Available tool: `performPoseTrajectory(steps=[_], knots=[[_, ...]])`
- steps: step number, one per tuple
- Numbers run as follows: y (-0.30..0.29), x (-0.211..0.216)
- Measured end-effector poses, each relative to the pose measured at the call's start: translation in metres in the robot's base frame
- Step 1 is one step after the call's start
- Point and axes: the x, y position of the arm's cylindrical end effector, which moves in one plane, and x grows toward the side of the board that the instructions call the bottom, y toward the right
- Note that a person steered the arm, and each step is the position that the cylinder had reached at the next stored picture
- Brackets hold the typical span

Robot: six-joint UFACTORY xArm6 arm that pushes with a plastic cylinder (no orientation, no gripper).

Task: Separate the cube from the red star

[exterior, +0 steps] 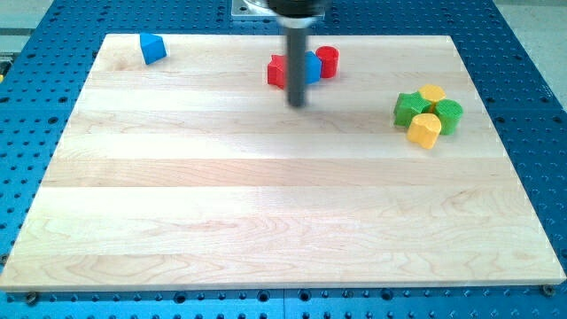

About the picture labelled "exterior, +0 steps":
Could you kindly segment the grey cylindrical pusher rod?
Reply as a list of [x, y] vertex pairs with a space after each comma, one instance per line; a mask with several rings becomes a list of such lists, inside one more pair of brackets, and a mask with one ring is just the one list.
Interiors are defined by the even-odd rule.
[[293, 107], [302, 107], [306, 103], [306, 47], [305, 28], [286, 29], [286, 91], [287, 102]]

